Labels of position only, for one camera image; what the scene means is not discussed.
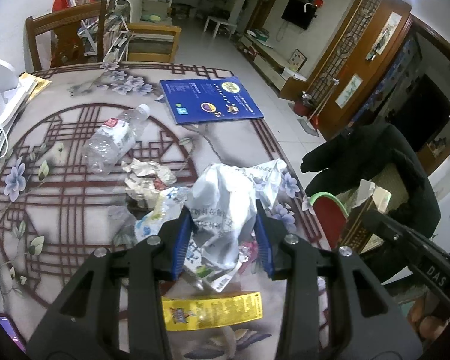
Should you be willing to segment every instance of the beige sofa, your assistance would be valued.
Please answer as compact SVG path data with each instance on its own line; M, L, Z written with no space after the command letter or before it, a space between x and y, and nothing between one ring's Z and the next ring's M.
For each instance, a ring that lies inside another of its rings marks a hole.
M116 0L125 5L128 29L134 36L128 46L128 61L173 62L182 29L172 25L169 3L153 0ZM143 16L157 15L161 21L142 21Z

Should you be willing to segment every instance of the red logo on bottle label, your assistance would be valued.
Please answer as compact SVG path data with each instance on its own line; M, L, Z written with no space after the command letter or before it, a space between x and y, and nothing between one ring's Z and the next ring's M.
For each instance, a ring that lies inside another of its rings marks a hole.
M116 124L119 122L119 120L116 117L111 117L109 120L107 120L103 125L107 127L115 127Z

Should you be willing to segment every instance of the blue book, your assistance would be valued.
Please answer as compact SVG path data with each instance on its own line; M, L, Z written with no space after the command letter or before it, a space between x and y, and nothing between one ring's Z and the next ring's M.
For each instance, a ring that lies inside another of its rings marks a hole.
M263 118L235 76L160 80L160 85L177 124Z

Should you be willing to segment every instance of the plastic bottle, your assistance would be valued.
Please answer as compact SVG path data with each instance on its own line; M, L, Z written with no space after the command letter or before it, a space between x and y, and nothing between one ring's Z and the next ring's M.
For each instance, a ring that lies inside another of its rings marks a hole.
M83 146L82 156L89 170L108 175L142 137L149 116L150 107L141 104L107 120Z

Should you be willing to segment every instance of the black jacket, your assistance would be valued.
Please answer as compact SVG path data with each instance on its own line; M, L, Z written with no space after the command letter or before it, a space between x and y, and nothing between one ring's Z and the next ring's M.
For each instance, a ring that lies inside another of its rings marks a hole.
M440 221L440 209L428 176L415 152L399 130L385 122L357 127L338 135L303 157L301 171L320 172L306 188L333 195L349 191L370 180L394 163L410 196L407 203L389 216L430 238ZM390 245L384 245L367 259L381 281L405 268L405 260Z

